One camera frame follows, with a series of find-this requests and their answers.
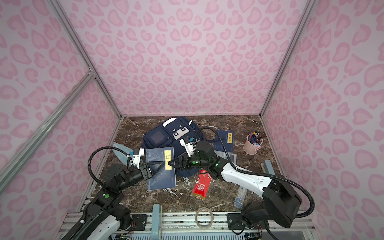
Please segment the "blue book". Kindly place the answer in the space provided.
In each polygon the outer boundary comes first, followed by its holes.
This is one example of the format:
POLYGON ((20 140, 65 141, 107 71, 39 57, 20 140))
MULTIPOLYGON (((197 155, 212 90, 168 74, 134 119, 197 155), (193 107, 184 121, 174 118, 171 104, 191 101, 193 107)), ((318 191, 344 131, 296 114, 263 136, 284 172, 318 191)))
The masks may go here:
POLYGON ((174 159, 174 148, 147 149, 146 163, 150 164, 153 176, 147 181, 148 190, 170 189, 176 187, 176 170, 168 163, 174 159))
POLYGON ((225 150, 227 150, 229 154, 232 154, 234 152, 235 132, 218 130, 218 134, 220 137, 215 137, 214 139, 214 150, 224 155, 225 150))

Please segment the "navy blue student backpack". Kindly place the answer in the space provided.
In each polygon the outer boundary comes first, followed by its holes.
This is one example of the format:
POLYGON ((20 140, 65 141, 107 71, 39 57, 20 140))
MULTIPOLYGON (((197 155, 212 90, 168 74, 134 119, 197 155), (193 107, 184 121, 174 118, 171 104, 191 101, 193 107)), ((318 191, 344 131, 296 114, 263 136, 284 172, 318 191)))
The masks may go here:
MULTIPOLYGON (((186 137, 193 138, 199 129, 194 121, 186 117, 172 117, 145 134, 142 148, 147 150, 173 147, 174 159, 178 159, 186 154, 180 140, 186 137)), ((198 173, 200 169, 192 168, 189 171, 176 169, 176 176, 187 178, 198 173)))

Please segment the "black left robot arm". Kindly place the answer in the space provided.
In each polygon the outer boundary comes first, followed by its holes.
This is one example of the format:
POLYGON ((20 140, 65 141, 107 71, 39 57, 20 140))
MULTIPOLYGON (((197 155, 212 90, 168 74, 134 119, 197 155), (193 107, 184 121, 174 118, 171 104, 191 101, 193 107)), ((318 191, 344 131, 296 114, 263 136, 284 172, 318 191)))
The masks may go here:
POLYGON ((118 230, 131 231, 135 228, 131 210, 120 204, 124 198, 123 190, 151 179, 165 162, 139 162, 139 168, 135 170, 119 164, 113 165, 107 169, 102 182, 93 173, 91 163, 98 152, 109 149, 121 152, 127 157, 127 161, 133 157, 119 148, 110 146, 101 147, 91 154, 88 172, 101 189, 84 207, 82 216, 66 233, 64 240, 113 240, 113 235, 118 230))

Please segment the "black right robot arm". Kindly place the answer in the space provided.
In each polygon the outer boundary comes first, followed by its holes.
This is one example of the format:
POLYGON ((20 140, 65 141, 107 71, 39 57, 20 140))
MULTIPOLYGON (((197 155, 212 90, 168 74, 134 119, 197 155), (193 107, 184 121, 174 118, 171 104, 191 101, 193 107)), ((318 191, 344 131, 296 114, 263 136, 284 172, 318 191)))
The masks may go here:
POLYGON ((176 160, 178 170, 202 169, 213 179, 233 183, 256 195, 262 201, 247 204, 242 210, 245 227, 274 221, 284 228, 290 228, 297 218, 309 216, 315 210, 315 200, 304 187, 282 175, 254 173, 233 163, 229 153, 219 157, 213 146, 200 136, 182 134, 177 141, 186 153, 176 160))

